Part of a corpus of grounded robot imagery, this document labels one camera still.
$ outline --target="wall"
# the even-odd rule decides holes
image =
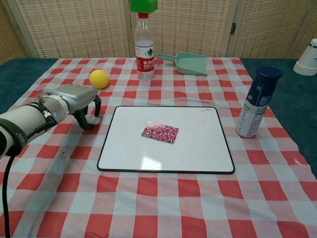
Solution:
[[[27,57],[2,4],[0,4],[0,32],[0,64],[14,58]]]
[[[133,57],[129,0],[7,0],[34,57]],[[316,37],[317,0],[158,0],[156,52],[298,58]],[[230,35],[232,22],[237,23]]]

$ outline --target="table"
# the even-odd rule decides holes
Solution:
[[[155,64],[155,79],[140,81],[134,59],[59,59],[16,102],[13,108],[61,84],[89,85],[93,69],[110,72],[109,87],[100,90],[100,125],[83,131],[69,116],[31,142],[14,161],[8,184],[11,233],[316,237],[317,181],[272,110],[267,110],[254,138],[241,138],[234,131],[252,83],[240,59],[209,58],[207,77],[178,74],[172,64],[161,60]],[[99,172],[98,155],[119,105],[216,107],[236,172]],[[6,162],[7,158],[0,161],[1,175]]]
[[[0,114],[6,112],[58,59],[13,59],[0,65]],[[296,59],[241,59],[254,78],[259,66],[270,65],[283,72],[269,105],[276,118],[299,147],[317,177],[317,75],[302,76],[293,71]]]

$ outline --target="yellow ball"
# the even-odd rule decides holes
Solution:
[[[93,87],[101,89],[108,85],[109,76],[103,70],[96,69],[90,73],[89,81]]]

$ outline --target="black cable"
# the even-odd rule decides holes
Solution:
[[[27,135],[27,137],[28,137],[28,139],[30,139],[33,135],[40,133],[43,130],[45,130],[45,131],[49,130],[54,125],[55,125],[54,123],[47,122],[47,123],[35,128],[30,134]]]
[[[7,185],[8,185],[8,177],[11,165],[13,163],[15,156],[11,156],[3,176],[3,183],[2,183],[2,204],[3,204],[3,216],[4,216],[4,230],[5,230],[5,237],[10,238],[10,225],[9,225],[9,209],[8,209],[8,200],[7,200]]]

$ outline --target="dustpan handle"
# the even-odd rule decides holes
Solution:
[[[167,61],[175,61],[177,59],[176,56],[171,56],[166,54],[157,54],[157,58],[161,60],[167,60]]]

